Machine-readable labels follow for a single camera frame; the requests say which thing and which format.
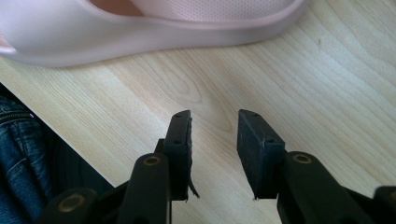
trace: wooden table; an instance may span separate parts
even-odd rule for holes
[[[396,185],[395,31],[395,1],[318,0],[260,43],[68,68],[2,58],[0,81],[114,186],[190,109],[201,199],[174,203],[174,223],[279,223],[275,201],[252,200],[237,111],[261,114],[287,150],[315,155],[346,187]]]

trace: black mechanical arm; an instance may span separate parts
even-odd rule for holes
[[[172,223],[172,201],[188,199],[191,112],[172,117],[154,153],[140,157],[131,179],[97,196],[71,189],[53,199],[36,223]],[[282,223],[396,223],[396,187],[373,199],[340,186],[314,156],[287,152],[285,142],[257,113],[240,110],[237,152],[255,199],[276,199]]]

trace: pink slipper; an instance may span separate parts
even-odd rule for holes
[[[0,55],[69,66],[137,52],[246,44],[293,24],[308,0],[3,0]]]

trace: blue denim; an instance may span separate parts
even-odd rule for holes
[[[0,223],[32,223],[52,197],[39,123],[0,96]]]

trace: wood grain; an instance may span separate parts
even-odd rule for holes
[[[236,153],[237,111],[260,113],[287,150],[318,157],[344,186],[396,185],[396,3],[311,1],[260,43],[141,53],[69,68],[0,60],[1,82],[113,185],[155,148],[173,114],[193,117],[192,178],[174,223],[279,223],[252,200]]]

